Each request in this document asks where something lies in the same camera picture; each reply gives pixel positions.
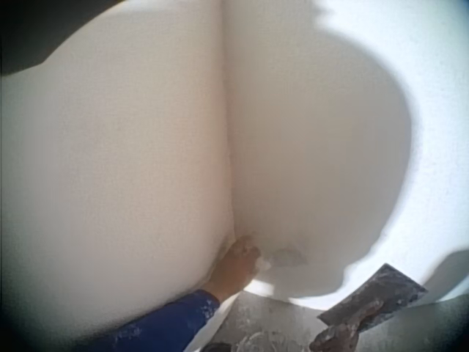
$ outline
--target plastering trowel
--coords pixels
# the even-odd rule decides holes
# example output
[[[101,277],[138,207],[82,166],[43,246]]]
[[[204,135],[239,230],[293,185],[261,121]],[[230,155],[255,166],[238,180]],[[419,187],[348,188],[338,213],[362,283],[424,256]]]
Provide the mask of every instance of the plastering trowel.
[[[329,328],[317,335],[310,349],[318,352],[354,351],[362,331],[392,318],[425,293],[425,287],[385,264],[355,292],[318,315]]]

